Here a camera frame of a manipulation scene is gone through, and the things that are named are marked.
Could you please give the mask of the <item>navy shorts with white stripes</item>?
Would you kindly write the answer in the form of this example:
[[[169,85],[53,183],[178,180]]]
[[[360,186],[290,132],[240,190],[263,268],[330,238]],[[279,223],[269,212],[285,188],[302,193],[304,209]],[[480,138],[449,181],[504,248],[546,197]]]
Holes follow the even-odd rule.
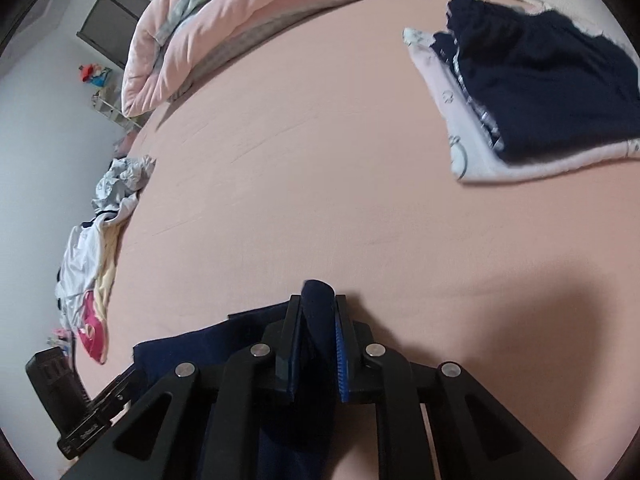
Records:
[[[198,476],[224,466],[245,479],[320,479],[326,472],[338,401],[336,295],[317,280],[283,304],[229,315],[219,324],[134,347],[144,391],[191,364]]]

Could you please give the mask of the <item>navy garment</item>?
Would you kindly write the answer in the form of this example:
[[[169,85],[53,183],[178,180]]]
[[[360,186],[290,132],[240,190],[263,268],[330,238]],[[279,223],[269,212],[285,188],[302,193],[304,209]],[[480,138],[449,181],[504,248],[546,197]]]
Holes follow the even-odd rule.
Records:
[[[638,138],[636,64],[559,12],[450,0],[432,48],[505,162]]]

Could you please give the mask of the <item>magenta pink garment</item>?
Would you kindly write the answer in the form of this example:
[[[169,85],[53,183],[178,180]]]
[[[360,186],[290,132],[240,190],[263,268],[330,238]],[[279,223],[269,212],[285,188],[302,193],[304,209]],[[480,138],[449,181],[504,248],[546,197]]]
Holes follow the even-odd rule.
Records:
[[[104,364],[107,356],[107,328],[96,310],[92,290],[85,292],[82,297],[80,324],[76,333],[88,356],[93,361]]]

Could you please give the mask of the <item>white garment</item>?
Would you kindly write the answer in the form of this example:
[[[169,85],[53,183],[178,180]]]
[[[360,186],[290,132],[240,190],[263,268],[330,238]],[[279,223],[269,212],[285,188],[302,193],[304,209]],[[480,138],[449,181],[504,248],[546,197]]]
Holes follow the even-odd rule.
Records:
[[[89,222],[70,231],[55,284],[61,324],[77,332],[82,326],[85,293],[93,289],[106,257],[106,234],[109,228],[119,228],[137,207],[138,196],[125,197],[99,211]]]

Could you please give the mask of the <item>cream yellow garment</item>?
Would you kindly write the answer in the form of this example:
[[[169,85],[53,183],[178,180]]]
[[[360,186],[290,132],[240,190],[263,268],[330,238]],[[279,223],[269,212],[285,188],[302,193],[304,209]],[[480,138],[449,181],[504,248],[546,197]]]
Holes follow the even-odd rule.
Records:
[[[106,226],[102,230],[102,256],[98,274],[94,281],[94,307],[102,320],[106,319],[108,300],[110,299],[116,274],[116,252],[122,226]]]

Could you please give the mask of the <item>grey patterned crumpled garment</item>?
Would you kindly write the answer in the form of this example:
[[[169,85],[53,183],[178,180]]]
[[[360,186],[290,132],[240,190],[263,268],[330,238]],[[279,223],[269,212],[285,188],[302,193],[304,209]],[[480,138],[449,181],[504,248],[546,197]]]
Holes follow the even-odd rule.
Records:
[[[125,200],[137,195],[149,183],[155,165],[156,160],[149,155],[114,158],[96,184],[91,202],[93,209],[119,209]]]

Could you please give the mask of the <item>white shelf rack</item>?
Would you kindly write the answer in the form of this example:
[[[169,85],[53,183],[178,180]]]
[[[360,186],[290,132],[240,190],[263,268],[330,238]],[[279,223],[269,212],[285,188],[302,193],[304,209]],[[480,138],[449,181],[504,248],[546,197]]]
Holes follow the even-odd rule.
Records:
[[[120,94],[112,87],[103,87],[91,97],[92,108],[106,117],[110,122],[123,128],[126,132],[139,131],[146,120],[146,116],[126,117],[122,112],[122,102],[120,102]]]

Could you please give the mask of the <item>pink bed sheet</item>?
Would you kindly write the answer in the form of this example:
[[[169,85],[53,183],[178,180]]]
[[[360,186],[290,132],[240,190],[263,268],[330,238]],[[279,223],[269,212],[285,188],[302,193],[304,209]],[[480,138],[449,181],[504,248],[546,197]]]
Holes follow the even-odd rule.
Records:
[[[158,108],[122,236],[99,392],[141,341],[288,299],[310,278],[409,360],[465,367],[578,478],[639,426],[639,165],[464,186],[402,32],[449,0],[303,22]]]

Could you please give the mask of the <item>red blue plush toy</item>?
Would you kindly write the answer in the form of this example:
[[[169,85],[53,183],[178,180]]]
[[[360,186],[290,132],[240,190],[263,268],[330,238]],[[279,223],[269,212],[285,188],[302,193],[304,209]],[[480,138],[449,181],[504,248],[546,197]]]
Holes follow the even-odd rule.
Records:
[[[80,81],[103,88],[111,76],[112,70],[100,64],[85,64],[78,67]]]

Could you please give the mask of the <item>grey door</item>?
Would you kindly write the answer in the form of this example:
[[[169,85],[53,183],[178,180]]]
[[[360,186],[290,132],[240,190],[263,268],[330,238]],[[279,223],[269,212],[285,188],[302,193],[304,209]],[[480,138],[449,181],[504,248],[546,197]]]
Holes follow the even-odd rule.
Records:
[[[96,0],[76,36],[122,70],[142,13],[151,0]]]

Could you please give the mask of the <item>pink folded quilt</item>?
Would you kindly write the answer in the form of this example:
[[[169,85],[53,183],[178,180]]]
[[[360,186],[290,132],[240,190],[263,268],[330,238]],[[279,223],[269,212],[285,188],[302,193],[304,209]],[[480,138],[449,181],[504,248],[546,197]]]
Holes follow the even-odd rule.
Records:
[[[137,117],[178,91],[206,54],[278,0],[153,0],[132,36],[122,114]]]

